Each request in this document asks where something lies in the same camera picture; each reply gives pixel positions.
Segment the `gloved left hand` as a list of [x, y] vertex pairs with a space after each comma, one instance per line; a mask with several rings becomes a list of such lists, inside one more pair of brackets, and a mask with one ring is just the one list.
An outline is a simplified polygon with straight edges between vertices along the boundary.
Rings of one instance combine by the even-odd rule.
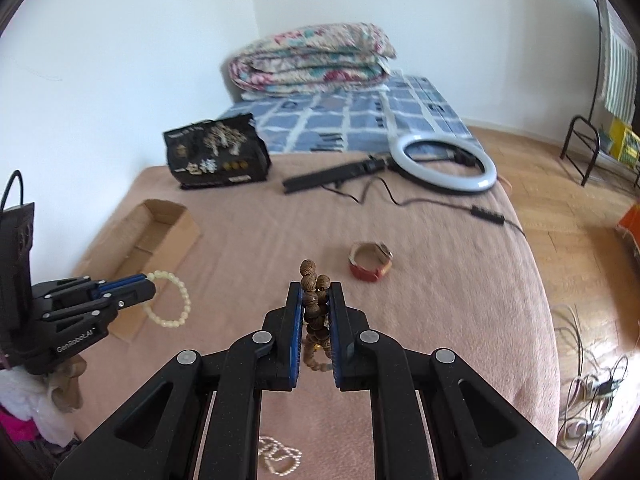
[[75, 437], [73, 411], [82, 407], [79, 377], [87, 362], [74, 356], [51, 373], [30, 374], [22, 366], [1, 372], [1, 407], [21, 422], [33, 422], [41, 437], [60, 446]]

